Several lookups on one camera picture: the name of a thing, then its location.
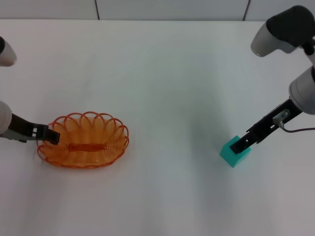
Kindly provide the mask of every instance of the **cable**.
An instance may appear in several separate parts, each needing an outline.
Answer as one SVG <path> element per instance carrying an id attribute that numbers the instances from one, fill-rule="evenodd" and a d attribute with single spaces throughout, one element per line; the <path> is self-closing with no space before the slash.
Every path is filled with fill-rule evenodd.
<path id="1" fill-rule="evenodd" d="M 97 19 L 99 20 L 99 13 L 98 13 L 97 1 L 94 0 L 94 3 L 95 3 L 96 13 L 97 13 Z"/>
<path id="2" fill-rule="evenodd" d="M 287 132 L 287 133 L 296 133 L 296 132 L 300 132 L 300 131 L 308 131 L 308 130 L 315 130 L 315 128 L 305 128 L 305 129 L 295 129 L 295 130 L 287 130 L 284 127 L 281 128 L 283 131 Z"/>
<path id="3" fill-rule="evenodd" d="M 248 0 L 248 3 L 247 3 L 247 6 L 246 6 L 246 9 L 245 9 L 245 13 L 244 13 L 244 16 L 243 16 L 243 20 L 242 20 L 242 21 L 245 21 L 245 19 L 246 19 L 247 12 L 248 12 L 248 9 L 249 9 L 249 7 L 250 7 L 250 4 L 251 4 L 251 0 Z"/>

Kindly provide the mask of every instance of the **white table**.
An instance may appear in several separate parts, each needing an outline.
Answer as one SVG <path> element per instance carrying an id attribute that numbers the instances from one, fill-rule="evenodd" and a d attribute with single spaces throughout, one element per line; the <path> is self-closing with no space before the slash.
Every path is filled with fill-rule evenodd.
<path id="1" fill-rule="evenodd" d="M 112 166 L 82 171 L 0 139 L 0 235 L 313 235 L 315 132 L 278 130 L 234 169 L 219 156 L 311 65 L 301 50 L 255 56 L 261 25 L 1 20 L 18 55 L 0 68 L 13 113 L 37 123 L 110 113 L 130 145 Z M 287 124 L 311 126 L 306 114 Z"/>

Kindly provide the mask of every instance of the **basket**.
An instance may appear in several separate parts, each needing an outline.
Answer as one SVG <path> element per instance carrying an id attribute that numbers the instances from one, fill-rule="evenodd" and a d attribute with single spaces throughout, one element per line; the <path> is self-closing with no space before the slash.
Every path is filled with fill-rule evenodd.
<path id="1" fill-rule="evenodd" d="M 113 164 L 129 144 L 129 131 L 106 113 L 71 113 L 48 124 L 60 133 L 58 145 L 37 141 L 38 156 L 55 166 L 93 169 Z"/>

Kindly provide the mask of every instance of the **gray robot arm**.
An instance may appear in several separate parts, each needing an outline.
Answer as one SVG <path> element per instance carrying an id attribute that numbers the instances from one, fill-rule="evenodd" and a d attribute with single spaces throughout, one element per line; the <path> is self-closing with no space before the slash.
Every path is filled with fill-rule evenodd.
<path id="1" fill-rule="evenodd" d="M 284 124 L 302 112 L 315 115 L 314 36 L 314 16 L 303 6 L 294 6 L 268 19 L 257 32 L 251 44 L 251 49 L 257 56 L 264 57 L 277 49 L 291 53 L 300 47 L 313 66 L 290 84 L 287 101 L 264 116 L 247 130 L 245 136 L 230 146 L 235 154 L 243 152 L 254 143 L 260 143 L 278 128 L 285 130 Z"/>
<path id="2" fill-rule="evenodd" d="M 12 66 L 16 62 L 12 47 L 0 37 L 0 66 Z M 0 137 L 18 140 L 46 140 L 58 144 L 60 134 L 47 125 L 28 122 L 13 114 L 9 106 L 0 101 Z"/>

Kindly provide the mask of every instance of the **white wall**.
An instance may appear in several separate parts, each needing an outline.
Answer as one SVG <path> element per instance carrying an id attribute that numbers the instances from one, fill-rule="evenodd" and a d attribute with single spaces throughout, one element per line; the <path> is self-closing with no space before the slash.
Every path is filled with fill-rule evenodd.
<path id="1" fill-rule="evenodd" d="M 315 14 L 315 0 L 252 0 L 247 21 L 265 21 L 295 5 L 302 5 Z"/>
<path id="2" fill-rule="evenodd" d="M 97 19 L 94 0 L 1 0 L 0 18 Z"/>
<path id="3" fill-rule="evenodd" d="M 101 19 L 242 20 L 248 0 L 98 0 Z"/>

